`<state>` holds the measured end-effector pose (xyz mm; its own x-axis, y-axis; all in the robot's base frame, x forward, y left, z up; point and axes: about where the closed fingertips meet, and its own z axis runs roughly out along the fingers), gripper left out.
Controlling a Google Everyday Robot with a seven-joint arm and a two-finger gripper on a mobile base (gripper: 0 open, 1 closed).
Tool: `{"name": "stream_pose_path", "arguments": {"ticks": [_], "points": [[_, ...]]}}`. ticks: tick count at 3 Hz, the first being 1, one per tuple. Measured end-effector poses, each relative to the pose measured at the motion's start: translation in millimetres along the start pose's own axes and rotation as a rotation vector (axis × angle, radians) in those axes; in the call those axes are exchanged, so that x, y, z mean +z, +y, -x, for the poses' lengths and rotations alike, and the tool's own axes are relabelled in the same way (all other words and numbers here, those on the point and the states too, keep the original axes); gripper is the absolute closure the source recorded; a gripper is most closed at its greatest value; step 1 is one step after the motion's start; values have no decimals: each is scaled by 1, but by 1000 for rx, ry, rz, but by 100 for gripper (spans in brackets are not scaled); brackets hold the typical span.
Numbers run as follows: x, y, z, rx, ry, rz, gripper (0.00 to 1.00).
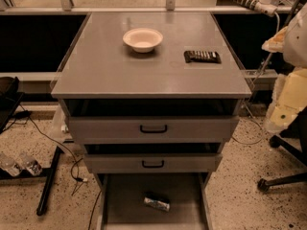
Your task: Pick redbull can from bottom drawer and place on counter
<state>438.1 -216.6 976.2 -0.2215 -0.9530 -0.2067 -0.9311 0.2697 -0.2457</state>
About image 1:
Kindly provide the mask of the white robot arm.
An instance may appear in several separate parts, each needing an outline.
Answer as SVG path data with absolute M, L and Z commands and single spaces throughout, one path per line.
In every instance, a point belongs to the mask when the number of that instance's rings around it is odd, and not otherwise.
M 278 75 L 266 113 L 265 130 L 280 133 L 307 106 L 307 5 L 262 48 L 281 53 L 284 61 L 294 67 L 288 75 Z

